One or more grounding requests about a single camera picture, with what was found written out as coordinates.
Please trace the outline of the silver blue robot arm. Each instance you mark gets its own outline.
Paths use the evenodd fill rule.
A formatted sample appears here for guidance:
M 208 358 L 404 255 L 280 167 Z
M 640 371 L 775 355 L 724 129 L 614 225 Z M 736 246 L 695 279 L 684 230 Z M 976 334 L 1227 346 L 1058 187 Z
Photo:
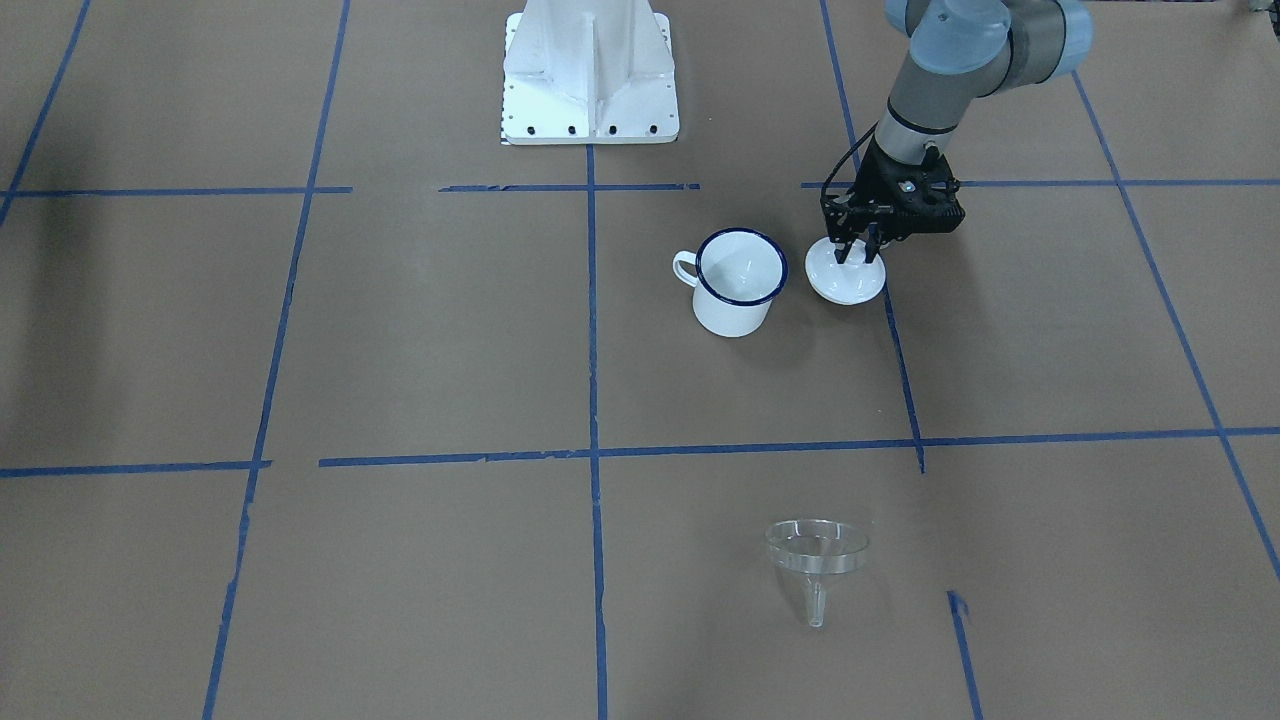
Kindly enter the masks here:
M 1074 72 L 1094 37 L 1082 1 L 888 1 L 884 14 L 908 54 L 881 119 L 850 147 L 860 160 L 852 187 L 820 196 L 841 264 L 955 231 L 965 211 L 946 149 L 968 108 Z

